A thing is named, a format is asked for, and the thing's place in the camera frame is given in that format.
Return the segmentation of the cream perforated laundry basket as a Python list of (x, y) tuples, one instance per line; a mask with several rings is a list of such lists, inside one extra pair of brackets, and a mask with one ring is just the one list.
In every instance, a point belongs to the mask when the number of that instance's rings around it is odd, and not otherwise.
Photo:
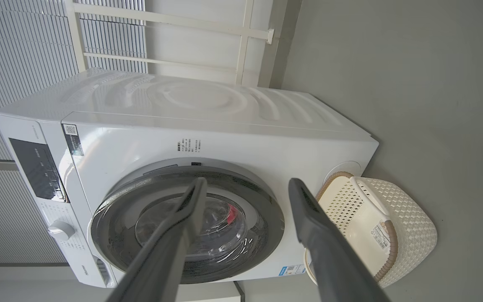
[(336, 172), (315, 199), (382, 288), (409, 274), (437, 244), (431, 218), (394, 183)]

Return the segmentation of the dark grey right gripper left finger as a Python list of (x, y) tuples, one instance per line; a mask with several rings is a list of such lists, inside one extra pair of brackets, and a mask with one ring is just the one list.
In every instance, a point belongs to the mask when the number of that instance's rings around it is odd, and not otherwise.
[(196, 178), (106, 302), (175, 302), (186, 254), (199, 237), (207, 180)]

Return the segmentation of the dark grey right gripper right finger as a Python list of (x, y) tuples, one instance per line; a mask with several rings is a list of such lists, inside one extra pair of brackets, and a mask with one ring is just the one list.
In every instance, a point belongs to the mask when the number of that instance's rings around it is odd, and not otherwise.
[(288, 193), (297, 238), (311, 254), (322, 302), (391, 302), (304, 182), (292, 178)]

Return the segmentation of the white front-load washing machine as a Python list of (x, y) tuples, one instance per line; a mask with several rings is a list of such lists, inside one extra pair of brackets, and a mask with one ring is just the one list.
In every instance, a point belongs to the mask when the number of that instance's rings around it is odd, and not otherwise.
[[(55, 239), (75, 277), (103, 288), (125, 272), (96, 249), (91, 222), (117, 185), (192, 163), (256, 180), (283, 212), (282, 239), (254, 268), (212, 282), (267, 279), (303, 264), (289, 180), (316, 195), (336, 172), (360, 176), (378, 147), (307, 93), (94, 69), (2, 107), (0, 133), (47, 228), (56, 220), (75, 228), (69, 240)], [(48, 145), (68, 203), (35, 197), (10, 138)]]

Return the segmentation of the silver washing machine dial knob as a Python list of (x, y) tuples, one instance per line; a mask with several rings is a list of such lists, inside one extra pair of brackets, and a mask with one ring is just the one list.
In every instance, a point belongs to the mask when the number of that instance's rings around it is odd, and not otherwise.
[(54, 221), (47, 230), (50, 236), (59, 241), (67, 241), (75, 234), (75, 228), (61, 220)]

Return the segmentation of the round glass washer door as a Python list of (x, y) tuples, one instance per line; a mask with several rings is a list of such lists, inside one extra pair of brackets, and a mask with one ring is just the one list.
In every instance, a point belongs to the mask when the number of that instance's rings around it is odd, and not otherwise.
[(112, 266), (126, 272), (146, 244), (140, 245), (135, 236), (142, 210), (169, 195), (181, 195), (181, 199), (193, 180), (199, 177), (207, 180), (206, 195), (220, 195), (241, 208), (248, 231), (240, 245), (228, 254), (198, 261), (185, 258), (182, 283), (228, 279), (268, 258), (284, 232), (283, 212), (270, 189), (242, 174), (194, 163), (146, 172), (114, 187), (92, 218), (91, 237), (96, 249)]

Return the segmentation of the white metal rack frame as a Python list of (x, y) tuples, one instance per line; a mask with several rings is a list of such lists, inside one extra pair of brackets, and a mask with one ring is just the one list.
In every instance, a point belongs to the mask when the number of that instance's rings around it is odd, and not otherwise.
[(225, 23), (218, 23), (212, 21), (205, 21), (194, 18), (186, 18), (182, 16), (165, 15), (161, 13), (148, 12), (133, 10), (128, 8), (115, 8), (111, 6), (103, 5), (90, 5), (77, 3), (74, 0), (63, 0), (65, 9), (67, 12), (67, 18), (70, 29), (70, 36), (73, 45), (73, 51), (75, 54), (75, 61), (78, 65), (78, 71), (80, 73), (86, 71), (88, 68), (88, 58), (106, 58), (115, 60), (128, 60), (136, 62), (145, 62), (160, 65), (172, 65), (180, 66), (184, 68), (195, 68), (195, 69), (209, 69), (209, 70), (221, 70), (218, 66), (212, 65), (199, 65), (191, 64), (187, 62), (174, 62), (165, 60), (154, 60), (148, 58), (139, 57), (125, 57), (120, 55), (109, 55), (109, 54), (99, 54), (99, 53), (88, 53), (85, 50), (83, 44), (82, 28), (79, 21), (79, 14), (86, 15), (101, 15), (109, 16), (115, 18), (126, 18), (132, 20), (142, 20), (149, 21), (153, 23), (166, 23), (174, 26), (182, 26), (192, 29), (202, 29), (205, 31), (226, 33), (233, 36), (240, 37), (240, 44), (238, 50), (238, 56), (236, 59), (236, 67), (229, 72), (234, 74), (234, 84), (241, 85), (243, 83), (244, 67), (247, 60), (247, 46), (249, 44), (249, 39), (260, 39), (264, 40), (267, 44), (272, 44), (274, 38), (274, 29), (268, 29), (266, 31), (251, 28), (252, 12), (254, 6), (254, 0), (245, 0), (244, 5), (244, 19), (243, 25), (233, 26)]

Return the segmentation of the blue energy label sticker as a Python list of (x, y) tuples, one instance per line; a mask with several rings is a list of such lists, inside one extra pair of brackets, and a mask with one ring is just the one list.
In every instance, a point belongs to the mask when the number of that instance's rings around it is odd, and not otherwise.
[(284, 266), (279, 273), (279, 276), (289, 276), (306, 273), (306, 267), (303, 264)]

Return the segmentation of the black washing machine display panel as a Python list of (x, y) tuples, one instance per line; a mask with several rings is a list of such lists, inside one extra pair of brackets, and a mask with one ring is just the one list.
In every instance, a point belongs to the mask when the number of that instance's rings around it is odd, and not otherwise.
[(9, 139), (35, 197), (68, 203), (48, 145)]

